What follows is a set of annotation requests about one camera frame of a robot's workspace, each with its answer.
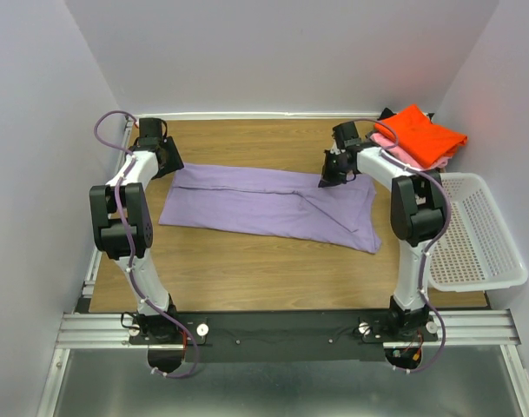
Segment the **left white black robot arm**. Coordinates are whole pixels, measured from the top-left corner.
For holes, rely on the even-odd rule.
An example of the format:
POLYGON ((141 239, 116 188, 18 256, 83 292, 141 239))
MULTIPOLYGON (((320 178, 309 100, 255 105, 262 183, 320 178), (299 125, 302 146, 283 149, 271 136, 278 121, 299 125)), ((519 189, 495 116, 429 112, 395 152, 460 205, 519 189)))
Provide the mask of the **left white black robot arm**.
POLYGON ((95 245, 121 269, 136 299, 136 312, 128 330, 147 341, 185 342, 187 332, 176 319, 175 304, 162 285, 150 253, 155 232, 146 198, 151 181, 183 169, 184 164, 168 134, 167 123, 159 118, 132 117, 138 137, 127 148, 103 140, 99 128, 113 115, 132 117, 125 111, 110 111, 94 127, 98 142, 124 153, 116 175, 89 191, 95 245))

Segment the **purple t shirt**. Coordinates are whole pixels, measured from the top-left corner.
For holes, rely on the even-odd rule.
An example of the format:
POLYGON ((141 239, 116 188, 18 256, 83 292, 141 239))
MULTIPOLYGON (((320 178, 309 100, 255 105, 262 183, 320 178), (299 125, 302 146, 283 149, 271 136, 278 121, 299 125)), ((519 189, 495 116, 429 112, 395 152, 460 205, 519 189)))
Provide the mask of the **purple t shirt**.
POLYGON ((175 172, 159 223, 331 243, 375 254, 374 182, 367 175, 332 188, 320 176, 188 163, 175 172))

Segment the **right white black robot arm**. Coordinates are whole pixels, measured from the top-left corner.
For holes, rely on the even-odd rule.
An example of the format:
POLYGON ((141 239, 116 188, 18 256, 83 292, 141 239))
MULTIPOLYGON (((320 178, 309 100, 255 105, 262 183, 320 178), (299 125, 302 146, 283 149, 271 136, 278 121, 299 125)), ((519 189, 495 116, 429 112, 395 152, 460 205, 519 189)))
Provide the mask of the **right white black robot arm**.
POLYGON ((432 320, 427 269, 436 242, 451 220, 451 204, 436 170, 419 171, 381 147, 360 138, 356 122, 333 127, 334 144, 324 151, 319 186, 350 182, 348 175, 367 174, 391 191, 390 224, 400 243, 398 281, 389 308, 362 318, 358 330, 367 343, 403 341, 432 320))

